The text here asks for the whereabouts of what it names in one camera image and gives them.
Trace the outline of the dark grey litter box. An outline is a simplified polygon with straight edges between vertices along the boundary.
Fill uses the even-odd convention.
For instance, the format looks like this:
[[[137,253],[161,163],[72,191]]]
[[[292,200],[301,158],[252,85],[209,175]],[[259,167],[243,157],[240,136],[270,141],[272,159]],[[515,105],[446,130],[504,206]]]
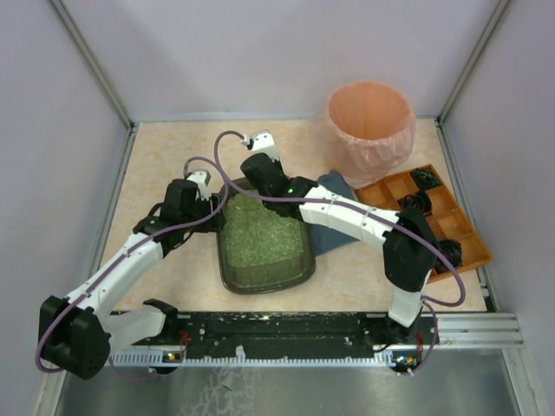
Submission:
[[[229,188],[217,234],[220,277],[238,295],[258,295],[307,282],[316,271],[310,227]]]

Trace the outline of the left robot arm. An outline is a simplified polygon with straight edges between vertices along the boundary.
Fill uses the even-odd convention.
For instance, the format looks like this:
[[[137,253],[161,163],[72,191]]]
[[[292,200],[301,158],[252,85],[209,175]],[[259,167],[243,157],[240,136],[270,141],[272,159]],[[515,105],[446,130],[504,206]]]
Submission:
[[[168,303],[150,299],[120,315],[113,310],[150,269],[193,233],[222,229],[223,202],[207,190],[209,182],[206,170],[173,180],[164,200],[138,222],[102,268],[66,296],[50,296],[42,303],[35,351],[40,371],[67,371],[89,380],[117,351],[146,339],[168,342],[177,335],[178,311]]]

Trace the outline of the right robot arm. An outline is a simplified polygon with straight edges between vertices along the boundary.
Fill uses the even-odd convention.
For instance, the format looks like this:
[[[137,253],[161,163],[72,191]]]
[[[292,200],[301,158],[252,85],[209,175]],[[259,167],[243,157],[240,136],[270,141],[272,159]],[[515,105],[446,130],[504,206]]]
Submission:
[[[265,153],[250,156],[240,170],[267,209],[341,232],[382,252],[385,276],[393,287],[387,312],[391,328],[414,327],[427,300],[422,291],[438,261],[457,273],[441,253],[424,214],[415,208],[380,209],[345,198],[311,179],[290,178]]]

